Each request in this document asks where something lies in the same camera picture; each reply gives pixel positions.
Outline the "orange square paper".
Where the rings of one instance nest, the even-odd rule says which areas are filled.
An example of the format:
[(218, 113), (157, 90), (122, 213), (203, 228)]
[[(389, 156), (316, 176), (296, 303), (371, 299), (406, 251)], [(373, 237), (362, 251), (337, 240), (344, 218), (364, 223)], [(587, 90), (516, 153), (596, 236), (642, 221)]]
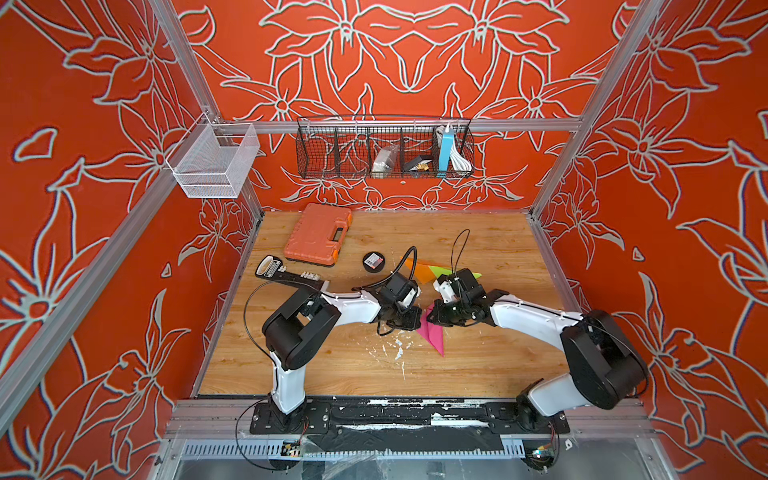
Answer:
[(411, 258), (407, 258), (400, 273), (408, 277), (411, 272), (414, 273), (413, 279), (419, 284), (431, 284), (437, 278), (435, 266), (421, 261), (414, 263)]

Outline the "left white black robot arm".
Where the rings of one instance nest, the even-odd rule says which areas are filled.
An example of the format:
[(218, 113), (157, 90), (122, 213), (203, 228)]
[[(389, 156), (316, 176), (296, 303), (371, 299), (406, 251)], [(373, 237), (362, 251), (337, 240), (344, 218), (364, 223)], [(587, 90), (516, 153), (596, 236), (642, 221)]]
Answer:
[(289, 416), (303, 406), (306, 366), (333, 329), (350, 324), (387, 324), (390, 329), (420, 327), (420, 288), (408, 282), (395, 295), (363, 289), (337, 294), (299, 287), (265, 321), (262, 334), (273, 363), (272, 408)]

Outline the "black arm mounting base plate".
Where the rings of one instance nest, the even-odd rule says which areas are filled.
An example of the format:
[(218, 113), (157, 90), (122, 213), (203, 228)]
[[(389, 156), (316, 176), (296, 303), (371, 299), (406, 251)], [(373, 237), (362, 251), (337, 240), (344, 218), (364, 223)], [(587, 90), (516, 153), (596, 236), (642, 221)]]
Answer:
[(564, 413), (542, 417), (514, 399), (310, 396), (289, 414), (268, 401), (253, 407), (246, 417), (254, 435), (430, 427), (475, 428), (502, 435), (570, 432)]

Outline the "pink square paper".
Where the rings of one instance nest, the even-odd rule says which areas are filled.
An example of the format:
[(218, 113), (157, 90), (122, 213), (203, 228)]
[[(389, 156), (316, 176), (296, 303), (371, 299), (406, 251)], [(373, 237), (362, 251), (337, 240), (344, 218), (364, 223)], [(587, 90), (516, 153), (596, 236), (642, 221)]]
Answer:
[(443, 357), (445, 355), (444, 329), (442, 326), (428, 321), (428, 315), (433, 312), (433, 309), (434, 306), (430, 305), (423, 311), (420, 318), (420, 327), (417, 329), (417, 332), (441, 357)]

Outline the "green square paper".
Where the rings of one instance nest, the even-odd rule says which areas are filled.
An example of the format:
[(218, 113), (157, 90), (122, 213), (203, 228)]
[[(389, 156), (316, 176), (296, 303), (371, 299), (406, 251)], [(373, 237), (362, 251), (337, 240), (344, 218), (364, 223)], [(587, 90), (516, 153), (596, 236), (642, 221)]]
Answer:
[(450, 275), (453, 273), (453, 271), (450, 268), (440, 267), (435, 265), (428, 265), (427, 269), (431, 272), (431, 274), (435, 278), (439, 278), (443, 275)]

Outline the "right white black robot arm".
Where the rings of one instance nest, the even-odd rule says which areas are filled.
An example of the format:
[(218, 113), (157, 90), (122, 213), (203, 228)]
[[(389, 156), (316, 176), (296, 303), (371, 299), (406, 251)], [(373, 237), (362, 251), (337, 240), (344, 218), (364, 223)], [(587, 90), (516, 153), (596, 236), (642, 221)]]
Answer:
[(478, 323), (514, 330), (545, 342), (565, 355), (568, 372), (530, 386), (523, 401), (541, 417), (582, 406), (603, 410), (647, 385), (647, 364), (616, 325), (602, 311), (586, 314), (556, 310), (526, 302), (514, 295), (478, 302), (434, 302), (426, 321), (440, 326)]

